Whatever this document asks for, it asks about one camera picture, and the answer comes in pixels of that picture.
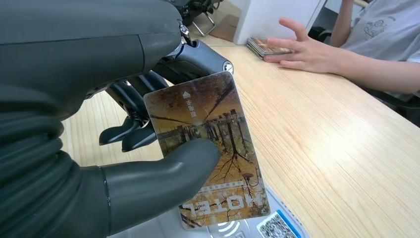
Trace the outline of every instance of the light wood grain surface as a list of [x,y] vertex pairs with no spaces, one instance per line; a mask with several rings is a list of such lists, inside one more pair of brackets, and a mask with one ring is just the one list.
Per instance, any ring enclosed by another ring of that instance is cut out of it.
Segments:
[[[280,69],[245,47],[214,47],[235,66],[265,182],[315,238],[420,237],[420,129],[338,76]],[[64,121],[82,166],[157,160],[98,145],[124,112],[105,93]]]

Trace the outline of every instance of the autumn tree picture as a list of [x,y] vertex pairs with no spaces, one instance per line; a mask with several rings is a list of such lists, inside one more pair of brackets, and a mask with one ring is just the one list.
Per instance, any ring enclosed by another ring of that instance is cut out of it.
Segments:
[[229,72],[153,92],[147,105],[164,155],[196,138],[211,140],[222,152],[198,194],[179,206],[186,228],[269,213],[251,135]]

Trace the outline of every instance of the robotic hand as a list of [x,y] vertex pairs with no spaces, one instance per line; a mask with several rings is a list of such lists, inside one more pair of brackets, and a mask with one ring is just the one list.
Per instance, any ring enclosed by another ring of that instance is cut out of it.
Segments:
[[[0,2],[0,237],[103,238],[192,198],[220,152],[195,140],[156,162],[79,167],[61,120],[106,90],[127,112],[100,143],[155,139],[142,95],[232,64],[161,0]],[[181,43],[181,35],[186,44]]]

